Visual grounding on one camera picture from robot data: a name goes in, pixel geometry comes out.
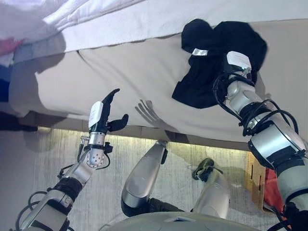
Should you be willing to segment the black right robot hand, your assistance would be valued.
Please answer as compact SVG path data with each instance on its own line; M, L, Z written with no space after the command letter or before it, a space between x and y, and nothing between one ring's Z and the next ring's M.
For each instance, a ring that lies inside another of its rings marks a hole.
M222 69L227 73L250 73L252 67L248 56L229 51L223 55Z

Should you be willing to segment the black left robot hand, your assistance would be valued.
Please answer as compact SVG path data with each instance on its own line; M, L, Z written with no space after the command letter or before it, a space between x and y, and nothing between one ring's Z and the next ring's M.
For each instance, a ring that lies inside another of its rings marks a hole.
M111 109L111 103L114 95L119 92L120 89L115 89L110 92L102 101L97 101L93 104L90 110L89 116L89 134L93 132L101 132L107 134L107 132L113 132L123 129L128 123L128 114L124 114L121 119L108 121Z

